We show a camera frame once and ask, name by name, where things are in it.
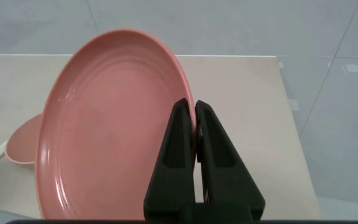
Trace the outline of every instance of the floor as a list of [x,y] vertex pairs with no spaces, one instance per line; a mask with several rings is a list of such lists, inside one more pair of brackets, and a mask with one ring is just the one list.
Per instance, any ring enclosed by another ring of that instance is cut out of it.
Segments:
[[176,54],[276,55],[325,218],[358,219],[358,0],[0,0],[0,54],[136,27]]

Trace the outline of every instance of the pink bowl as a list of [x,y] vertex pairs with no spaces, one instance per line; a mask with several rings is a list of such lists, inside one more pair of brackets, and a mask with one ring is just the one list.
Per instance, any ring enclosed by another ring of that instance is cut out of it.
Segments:
[[40,127],[35,174],[44,218],[141,220],[173,104],[194,103],[175,56],[134,29],[101,34],[59,74]]
[[5,156],[12,162],[34,169],[37,138],[41,125],[41,114],[26,121],[9,138]]

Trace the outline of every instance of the tile floor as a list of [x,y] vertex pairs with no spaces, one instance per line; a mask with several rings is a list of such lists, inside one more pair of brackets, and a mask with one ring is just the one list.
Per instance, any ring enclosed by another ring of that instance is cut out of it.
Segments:
[[176,54],[276,55],[325,218],[358,219],[358,0],[0,0],[0,54],[136,27]]

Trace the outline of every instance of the plate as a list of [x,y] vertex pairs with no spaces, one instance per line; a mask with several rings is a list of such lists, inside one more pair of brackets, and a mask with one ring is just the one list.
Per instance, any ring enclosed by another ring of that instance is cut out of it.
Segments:
[[35,163],[41,214],[143,220],[143,201],[174,103],[188,100],[175,56],[151,35],[120,29],[82,47],[48,96]]

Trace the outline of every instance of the table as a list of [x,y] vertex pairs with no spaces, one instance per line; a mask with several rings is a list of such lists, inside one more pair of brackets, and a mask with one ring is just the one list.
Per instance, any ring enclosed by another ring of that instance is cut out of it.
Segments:
[[[41,113],[69,55],[0,55],[0,144]],[[210,104],[266,200],[263,219],[319,219],[274,57],[178,56],[193,98]],[[202,201],[201,169],[195,190]],[[40,218],[34,173],[0,159],[0,210]]]

